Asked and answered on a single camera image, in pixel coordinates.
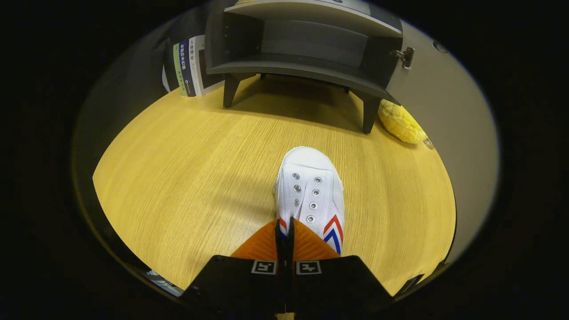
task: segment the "cabinet leg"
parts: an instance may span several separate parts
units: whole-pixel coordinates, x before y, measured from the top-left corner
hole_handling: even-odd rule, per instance
[[[233,98],[239,87],[241,80],[254,76],[255,73],[227,73],[225,75],[225,85],[223,87],[223,106],[231,107]]]
[[[364,133],[370,133],[380,109],[381,98],[358,90],[352,92],[364,102]]]

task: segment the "book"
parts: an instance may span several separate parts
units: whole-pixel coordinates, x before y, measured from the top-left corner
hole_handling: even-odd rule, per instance
[[[195,95],[205,96],[225,84],[224,74],[209,75],[205,72],[205,35],[189,39],[189,62]]]
[[[179,43],[180,52],[180,70],[182,72],[182,79],[184,89],[188,97],[196,96],[196,89],[193,84],[192,72],[190,67],[190,49],[189,49],[189,39],[182,40]]]
[[[180,86],[176,75],[176,68],[173,59],[174,44],[170,38],[166,39],[164,48],[164,64],[162,65],[162,84],[167,92],[171,92]]]
[[[176,77],[178,78],[178,85],[180,85],[180,91],[182,92],[182,96],[188,96],[188,93],[185,90],[184,85],[184,78],[182,76],[182,66],[180,65],[180,44],[174,44],[173,52],[173,59],[174,59],[174,68],[176,69]]]

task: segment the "canvas shoe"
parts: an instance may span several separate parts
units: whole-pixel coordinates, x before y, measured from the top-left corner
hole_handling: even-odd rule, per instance
[[[288,235],[290,217],[294,217],[341,254],[344,187],[325,154],[311,147],[290,150],[283,158],[273,192],[284,236]]]

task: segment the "metal hinge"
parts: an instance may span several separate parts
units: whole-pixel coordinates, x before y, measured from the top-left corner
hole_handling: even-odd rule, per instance
[[[401,59],[401,67],[405,69],[410,69],[411,62],[413,61],[413,55],[415,54],[415,49],[407,47],[407,50],[403,52],[399,50],[393,50],[391,54]]]

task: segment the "yellow pillow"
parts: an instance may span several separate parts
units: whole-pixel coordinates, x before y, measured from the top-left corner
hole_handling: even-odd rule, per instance
[[[379,114],[385,129],[401,141],[419,143],[427,138],[427,134],[403,106],[384,99],[381,100]]]

